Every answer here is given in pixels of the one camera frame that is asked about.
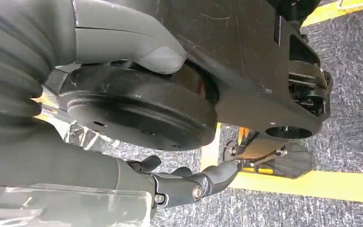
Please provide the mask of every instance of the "transparent cover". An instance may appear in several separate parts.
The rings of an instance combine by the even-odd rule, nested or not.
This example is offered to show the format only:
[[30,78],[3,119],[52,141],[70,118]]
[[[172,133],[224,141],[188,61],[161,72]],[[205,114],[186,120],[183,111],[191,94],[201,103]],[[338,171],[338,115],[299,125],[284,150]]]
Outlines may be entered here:
[[143,227],[151,206],[147,192],[0,185],[0,227]]

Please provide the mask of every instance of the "gray carpet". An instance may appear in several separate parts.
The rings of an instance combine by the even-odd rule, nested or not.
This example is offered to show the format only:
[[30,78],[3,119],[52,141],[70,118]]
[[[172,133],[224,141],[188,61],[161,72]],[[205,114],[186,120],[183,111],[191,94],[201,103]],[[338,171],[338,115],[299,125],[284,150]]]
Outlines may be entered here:
[[[332,116],[321,134],[300,141],[313,153],[314,169],[363,173],[363,11],[303,29],[334,78]],[[237,129],[222,126],[220,145]],[[200,151],[163,152],[104,141],[94,147],[124,159],[158,155],[158,171],[199,170]],[[159,210],[154,227],[363,227],[363,203],[227,189],[198,204]]]

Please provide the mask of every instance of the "cable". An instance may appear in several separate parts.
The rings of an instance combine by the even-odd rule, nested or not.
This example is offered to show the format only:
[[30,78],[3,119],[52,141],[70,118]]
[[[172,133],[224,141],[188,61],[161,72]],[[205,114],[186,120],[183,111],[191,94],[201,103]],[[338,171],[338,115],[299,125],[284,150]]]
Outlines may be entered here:
[[362,7],[363,6],[363,2],[362,3],[358,3],[358,4],[354,4],[354,5],[349,5],[349,6],[342,6],[343,4],[343,0],[340,0],[340,2],[337,4],[337,9],[339,10],[347,10],[347,9],[353,9],[353,8],[358,8],[358,7]]

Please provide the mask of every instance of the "yellow floor marking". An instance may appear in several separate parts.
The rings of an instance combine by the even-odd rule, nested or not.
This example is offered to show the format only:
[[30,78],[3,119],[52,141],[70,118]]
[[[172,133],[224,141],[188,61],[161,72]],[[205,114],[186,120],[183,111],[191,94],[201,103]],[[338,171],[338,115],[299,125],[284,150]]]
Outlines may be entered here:
[[[244,172],[254,172],[254,168],[251,167],[244,167],[243,168]],[[272,174],[273,173],[273,169],[263,169],[263,168],[259,168],[258,169],[258,173],[261,174]]]
[[201,165],[200,170],[204,170],[208,166],[217,166],[219,159],[219,141],[220,141],[220,123],[216,126],[216,134],[214,140],[201,148]]
[[230,187],[363,202],[363,174],[311,171],[291,180],[239,173]]
[[[304,21],[302,26],[308,26],[312,24],[319,23],[324,20],[332,19],[335,17],[339,17],[345,14],[357,12],[363,9],[363,6],[356,7],[352,9],[340,10],[337,9],[340,1],[332,2],[323,6],[320,6],[314,10],[314,12],[308,16],[308,18]],[[343,2],[343,7],[350,5],[357,5],[363,3],[363,0],[345,0]]]

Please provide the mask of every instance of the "metal screw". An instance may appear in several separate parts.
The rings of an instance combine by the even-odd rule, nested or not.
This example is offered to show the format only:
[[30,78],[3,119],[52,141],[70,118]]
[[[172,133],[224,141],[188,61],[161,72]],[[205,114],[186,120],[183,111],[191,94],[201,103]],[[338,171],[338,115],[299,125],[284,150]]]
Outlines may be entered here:
[[277,149],[276,154],[279,155],[280,157],[283,157],[283,156],[287,155],[286,147],[283,146],[280,149]]
[[232,147],[232,149],[230,150],[230,155],[231,156],[236,156],[237,155],[237,149],[235,147]]
[[195,200],[195,201],[197,201],[197,200],[199,200],[199,199],[201,199],[201,197],[202,197],[202,194],[203,193],[203,191],[202,191],[202,187],[201,187],[201,185],[196,185],[194,188],[193,188],[193,199]]
[[163,195],[155,195],[155,202],[161,204],[165,202],[165,197]]

